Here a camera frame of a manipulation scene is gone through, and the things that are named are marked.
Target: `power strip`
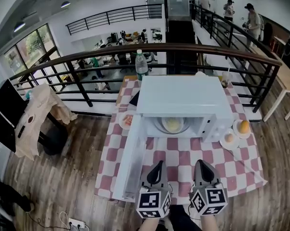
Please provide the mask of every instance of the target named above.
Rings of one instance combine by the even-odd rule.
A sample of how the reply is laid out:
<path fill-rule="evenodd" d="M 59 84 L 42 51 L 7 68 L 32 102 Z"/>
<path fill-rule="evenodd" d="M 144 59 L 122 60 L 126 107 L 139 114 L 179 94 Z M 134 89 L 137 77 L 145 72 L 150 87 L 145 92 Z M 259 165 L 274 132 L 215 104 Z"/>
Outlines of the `power strip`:
<path fill-rule="evenodd" d="M 84 229 L 85 228 L 85 222 L 83 221 L 79 221 L 79 220 L 75 220 L 75 219 L 72 219 L 72 218 L 69 218 L 69 223 L 71 222 L 71 225 L 75 226 L 75 227 L 79 227 Z"/>

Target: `open microwave door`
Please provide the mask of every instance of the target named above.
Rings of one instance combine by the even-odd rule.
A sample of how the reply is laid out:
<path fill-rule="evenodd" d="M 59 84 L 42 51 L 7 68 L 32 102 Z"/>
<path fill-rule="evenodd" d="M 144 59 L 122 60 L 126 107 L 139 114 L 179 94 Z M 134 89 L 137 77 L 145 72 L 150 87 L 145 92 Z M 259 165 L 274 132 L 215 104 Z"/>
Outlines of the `open microwave door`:
<path fill-rule="evenodd" d="M 144 117 L 134 115 L 115 182 L 114 199 L 135 201 L 139 191 L 146 141 Z"/>

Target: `railing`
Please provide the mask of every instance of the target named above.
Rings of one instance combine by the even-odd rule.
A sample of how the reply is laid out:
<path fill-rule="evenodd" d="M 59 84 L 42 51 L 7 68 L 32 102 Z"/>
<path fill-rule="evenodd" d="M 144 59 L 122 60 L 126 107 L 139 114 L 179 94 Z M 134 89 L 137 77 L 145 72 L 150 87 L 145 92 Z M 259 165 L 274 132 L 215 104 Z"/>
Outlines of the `railing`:
<path fill-rule="evenodd" d="M 162 5 L 148 4 L 126 7 L 116 10 L 110 10 L 103 13 L 98 13 L 86 18 L 69 23 L 67 26 L 70 35 L 89 30 L 91 28 L 103 25 L 110 25 L 112 23 L 139 20 L 139 19 L 161 19 L 162 18 Z"/>
<path fill-rule="evenodd" d="M 42 70 L 49 66 L 55 66 L 57 64 L 65 63 L 69 69 L 69 71 L 56 73 L 48 76 L 43 76 L 35 79 L 29 79 L 27 78 L 26 81 L 22 81 L 20 83 L 15 83 L 15 86 L 23 85 L 25 83 L 31 83 L 33 86 L 35 85 L 35 81 L 38 79 L 53 77 L 53 76 L 62 76 L 70 74 L 72 76 L 72 81 L 64 82 L 64 83 L 54 83 L 50 84 L 49 86 L 54 87 L 58 85 L 65 85 L 69 86 L 72 84 L 77 85 L 78 90 L 69 90 L 65 91 L 57 91 L 57 94 L 72 94 L 72 93 L 81 93 L 83 98 L 69 98 L 69 99 L 62 99 L 63 101 L 85 101 L 87 102 L 89 107 L 93 106 L 93 102 L 108 102 L 108 103 L 114 103 L 116 102 L 116 99 L 111 100 L 105 100 L 105 99 L 90 99 L 88 94 L 89 93 L 119 93 L 119 90 L 85 90 L 83 87 L 83 84 L 86 83 L 102 83 L 102 82 L 122 82 L 122 79 L 99 79 L 99 80 L 88 80 L 88 81 L 82 81 L 80 80 L 78 74 L 79 73 L 88 73 L 92 71 L 98 71 L 98 70 L 115 70 L 115 69 L 127 69 L 127 68 L 134 68 L 135 65 L 129 64 L 129 65 L 115 65 L 115 66 L 104 66 L 104 67 L 91 67 L 86 69 L 80 69 L 75 70 L 73 67 L 73 64 L 71 61 L 80 60 L 80 59 L 86 59 L 89 57 L 98 57 L 98 56 L 105 56 L 105 55 L 114 55 L 119 53 L 127 53 L 127 52 L 136 52 L 137 49 L 142 49 L 143 52 L 148 51 L 154 51 L 154 52 L 173 52 L 175 57 L 175 64 L 149 64 L 148 67 L 150 68 L 171 68 L 174 69 L 174 73 L 178 74 L 180 73 L 181 68 L 191 68 L 195 71 L 198 70 L 218 70 L 218 71 L 227 71 L 228 68 L 226 67 L 220 67 L 220 66 L 207 66 L 207 65 L 198 65 L 196 62 L 182 62 L 181 61 L 181 54 L 185 51 L 195 52 L 199 54 L 213 54 L 213 55 L 223 55 L 233 58 L 241 58 L 247 61 L 254 61 L 256 63 L 260 64 L 266 64 L 266 71 L 265 73 L 257 73 L 253 70 L 247 70 L 247 69 L 230 69 L 230 72 L 233 73 L 239 73 L 243 77 L 246 76 L 255 76 L 259 77 L 260 81 L 259 83 L 239 83 L 239 82 L 232 82 L 234 86 L 243 86 L 248 87 L 249 89 L 256 89 L 255 92 L 253 92 L 252 95 L 247 94 L 239 94 L 239 97 L 245 97 L 245 98 L 252 98 L 256 99 L 256 104 L 243 104 L 243 106 L 247 107 L 254 107 L 254 112 L 256 112 L 259 107 L 261 106 L 263 100 L 265 99 L 266 95 L 268 94 L 274 79 L 277 76 L 278 69 L 281 65 L 281 63 L 274 59 L 268 59 L 263 58 L 259 55 L 252 54 L 252 53 L 246 53 L 246 52 L 240 52 L 237 50 L 230 50 L 230 49 L 224 49 L 219 47 L 213 47 L 213 46 L 204 46 L 204 45 L 195 45 L 195 44 L 178 44 L 178 43 L 155 43 L 155 44 L 137 44 L 137 45 L 124 45 L 124 46 L 111 46 L 106 47 L 97 51 L 86 51 L 86 52 L 80 52 L 72 55 L 67 55 L 64 57 L 60 57 L 51 61 L 48 61 L 46 63 L 42 63 L 38 66 L 35 66 L 33 68 L 30 68 L 28 70 L 25 70 L 21 73 L 18 73 L 17 75 L 10 78 L 10 80 L 16 80 L 17 78 L 21 76 L 29 76 L 34 71 Z M 17 88 L 18 91 L 28 90 L 31 89 L 31 87 L 26 88 Z"/>
<path fill-rule="evenodd" d="M 243 36 L 247 38 L 247 42 L 252 42 L 255 46 L 260 48 L 269 58 L 276 59 L 275 56 L 271 53 L 271 51 L 264 46 L 261 42 L 256 40 L 250 34 L 248 34 L 243 28 L 233 24 L 232 22 L 224 19 L 223 17 L 209 11 L 203 9 L 201 6 L 195 5 L 196 9 L 196 20 L 200 23 L 201 27 L 204 27 L 208 33 L 210 34 L 210 38 L 214 38 L 221 47 L 227 47 L 234 50 L 242 50 L 245 52 L 253 52 L 250 49 L 250 45 L 244 43 L 239 37 Z M 271 73 L 271 69 L 266 66 L 264 63 L 258 63 L 254 60 L 247 60 L 246 62 L 243 59 L 236 59 L 234 57 L 229 57 L 230 61 L 237 69 L 248 70 L 251 68 L 254 70 L 256 74 L 268 75 Z M 245 83 L 251 85 L 263 86 L 266 82 L 265 78 L 261 76 L 253 76 L 248 75 L 248 78 L 243 74 L 240 74 Z M 255 91 L 251 88 L 251 86 L 247 86 L 251 93 L 250 105 L 253 106 L 254 102 L 257 99 L 261 98 L 262 91 L 266 93 L 266 90 L 262 90 L 261 88 L 257 88 Z"/>

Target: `egg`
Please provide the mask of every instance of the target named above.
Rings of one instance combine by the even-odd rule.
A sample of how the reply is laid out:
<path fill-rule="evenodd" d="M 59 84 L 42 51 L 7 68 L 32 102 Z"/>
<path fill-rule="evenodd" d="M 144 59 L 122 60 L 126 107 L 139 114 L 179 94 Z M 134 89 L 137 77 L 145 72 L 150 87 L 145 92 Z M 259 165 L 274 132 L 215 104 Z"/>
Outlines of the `egg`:
<path fill-rule="evenodd" d="M 249 133 L 249 122 L 248 121 L 242 121 L 240 124 L 239 124 L 239 132 L 240 133 Z"/>
<path fill-rule="evenodd" d="M 234 136 L 233 136 L 231 133 L 226 134 L 226 136 L 225 136 L 225 141 L 226 141 L 226 142 L 230 143 L 230 142 L 232 142 L 233 140 L 234 140 Z"/>

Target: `food in bowl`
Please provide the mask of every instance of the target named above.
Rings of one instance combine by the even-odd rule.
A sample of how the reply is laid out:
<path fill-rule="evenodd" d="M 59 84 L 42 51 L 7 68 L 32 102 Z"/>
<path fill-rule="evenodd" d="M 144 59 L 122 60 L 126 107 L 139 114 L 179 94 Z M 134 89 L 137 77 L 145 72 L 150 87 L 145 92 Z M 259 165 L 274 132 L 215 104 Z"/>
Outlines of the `food in bowl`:
<path fill-rule="evenodd" d="M 177 133 L 184 126 L 184 120 L 180 117 L 168 117 L 162 119 L 164 128 L 170 133 Z"/>

